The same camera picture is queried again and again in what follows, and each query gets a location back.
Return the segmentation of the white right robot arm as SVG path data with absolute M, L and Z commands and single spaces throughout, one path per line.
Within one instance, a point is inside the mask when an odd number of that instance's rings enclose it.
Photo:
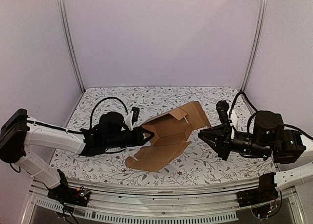
M 201 130 L 198 137 L 208 144 L 222 160 L 227 160 L 231 152 L 245 158 L 273 158 L 275 163 L 295 163 L 306 151 L 306 139 L 312 139 L 301 129 L 283 123 L 280 114 L 270 111 L 255 112 L 249 119 L 254 121 L 253 132 L 236 132 L 229 123 Z M 273 194 L 302 179 L 311 178 L 306 166 L 287 172 L 271 172 L 259 177 L 255 189 L 239 192 L 238 196 L 253 196 L 256 202 L 264 202 Z

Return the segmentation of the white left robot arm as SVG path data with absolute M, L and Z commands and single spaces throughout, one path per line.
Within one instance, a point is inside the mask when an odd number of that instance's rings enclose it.
M 143 146 L 155 134 L 141 126 L 134 127 L 137 117 L 137 108 L 133 108 L 126 117 L 118 112 L 109 112 L 102 115 L 95 126 L 73 131 L 37 121 L 28 116 L 25 109 L 19 109 L 1 128 L 0 159 L 21 167 L 53 189 L 61 201 L 67 202 L 73 192 L 67 187 L 64 174 L 49 166 L 32 151 L 33 147 L 60 149 L 93 157 L 106 154 L 109 149 L 123 151 L 128 147 Z

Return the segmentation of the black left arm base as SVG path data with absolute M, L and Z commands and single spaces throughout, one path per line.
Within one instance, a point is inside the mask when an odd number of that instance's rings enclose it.
M 83 186 L 78 188 L 69 187 L 65 174 L 60 169 L 57 169 L 57 172 L 60 176 L 60 184 L 53 189 L 49 188 L 47 197 L 62 204 L 69 203 L 87 207 L 91 191 Z

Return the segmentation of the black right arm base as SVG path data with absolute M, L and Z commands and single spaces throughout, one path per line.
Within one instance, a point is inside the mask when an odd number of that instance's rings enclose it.
M 257 219 L 267 219 L 278 212 L 281 204 L 277 204 L 278 191 L 274 181 L 275 172 L 263 174 L 259 177 L 256 188 L 240 191 L 236 193 L 239 207 L 251 208 L 252 215 Z

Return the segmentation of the brown cardboard box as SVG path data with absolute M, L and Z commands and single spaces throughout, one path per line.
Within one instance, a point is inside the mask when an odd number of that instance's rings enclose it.
M 194 130 L 211 127 L 198 101 L 188 102 L 145 121 L 141 126 L 155 133 L 149 142 L 132 157 L 125 159 L 127 168 L 157 172 L 180 156 L 191 143 L 189 136 Z

